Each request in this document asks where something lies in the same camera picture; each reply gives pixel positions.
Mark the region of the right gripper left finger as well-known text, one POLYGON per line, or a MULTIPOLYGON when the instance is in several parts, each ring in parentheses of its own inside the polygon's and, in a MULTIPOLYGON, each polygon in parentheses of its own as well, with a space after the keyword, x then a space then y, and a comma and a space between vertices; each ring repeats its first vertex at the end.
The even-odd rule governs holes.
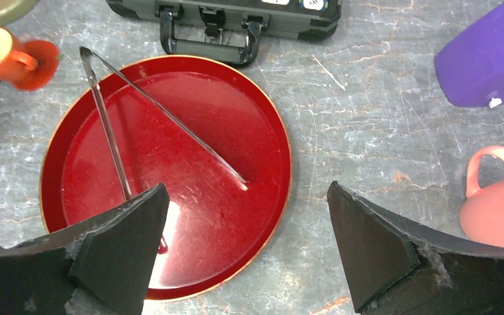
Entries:
POLYGON ((99 215, 0 247, 0 314, 140 314, 169 195, 158 184, 99 215))

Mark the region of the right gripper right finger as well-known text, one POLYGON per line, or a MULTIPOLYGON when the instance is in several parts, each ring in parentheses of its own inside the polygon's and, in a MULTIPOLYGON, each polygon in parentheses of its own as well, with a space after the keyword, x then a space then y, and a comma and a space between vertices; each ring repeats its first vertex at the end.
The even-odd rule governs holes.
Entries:
POLYGON ((331 223, 359 314, 504 314, 504 248, 458 238, 332 182, 331 223))

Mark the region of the pink mug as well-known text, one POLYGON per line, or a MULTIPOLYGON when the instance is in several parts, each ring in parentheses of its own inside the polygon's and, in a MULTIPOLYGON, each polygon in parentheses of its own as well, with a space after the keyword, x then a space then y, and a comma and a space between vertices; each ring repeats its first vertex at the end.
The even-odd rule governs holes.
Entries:
POLYGON ((469 161, 466 200, 459 211, 459 222, 469 239, 504 247, 504 180, 481 187, 478 181, 480 160, 492 156, 504 163, 504 147, 480 149, 469 161))

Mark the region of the metal tongs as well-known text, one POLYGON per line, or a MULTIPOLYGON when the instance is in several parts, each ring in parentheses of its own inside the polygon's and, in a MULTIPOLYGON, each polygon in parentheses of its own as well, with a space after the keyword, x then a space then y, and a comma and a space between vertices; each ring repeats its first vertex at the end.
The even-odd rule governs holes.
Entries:
POLYGON ((91 65, 91 59, 93 57, 99 59, 105 67, 111 70, 115 75, 120 77, 124 82, 134 88, 137 92, 139 92, 144 98, 148 99, 150 102, 154 103, 174 124, 176 124, 179 128, 181 128, 188 136, 194 139, 202 148, 208 151, 217 161, 241 183, 243 188, 246 187, 248 181, 245 180, 236 170, 229 164, 220 154, 218 154, 210 145, 208 145, 203 139, 201 139, 193 130, 191 130, 188 126, 186 126, 179 118, 173 115, 169 110, 167 110, 162 104, 160 104, 156 99, 151 97, 148 93, 146 93, 143 89, 141 89, 138 85, 128 79, 124 74, 122 74, 118 69, 113 67, 109 62, 107 62, 104 58, 102 58, 99 54, 94 52, 93 50, 80 46, 79 47, 79 55, 82 61, 86 76, 87 82, 89 83, 90 90, 93 95, 94 103, 96 106, 96 110, 98 112, 98 116, 100 118, 100 122, 102 128, 104 130, 104 134, 106 137, 106 142, 109 147, 109 151, 114 163, 114 167, 117 173, 117 177, 119 183, 121 185, 121 191, 123 197, 126 200, 129 200, 133 197, 133 193, 131 191, 131 187, 129 184, 129 180, 127 178, 127 174, 125 172, 125 168, 122 162, 121 154, 119 152, 119 148, 117 145, 116 138, 114 136, 114 131, 112 128, 112 124, 110 122, 110 118, 108 116, 108 112, 106 109, 105 101, 101 93, 100 85, 96 78, 95 72, 91 65))

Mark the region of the small orange cup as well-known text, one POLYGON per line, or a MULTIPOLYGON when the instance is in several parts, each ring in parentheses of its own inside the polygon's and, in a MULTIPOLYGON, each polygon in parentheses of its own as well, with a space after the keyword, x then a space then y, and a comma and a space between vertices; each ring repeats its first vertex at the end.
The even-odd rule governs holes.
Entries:
POLYGON ((13 84, 28 81, 35 73, 38 61, 8 30, 0 28, 0 80, 13 84))

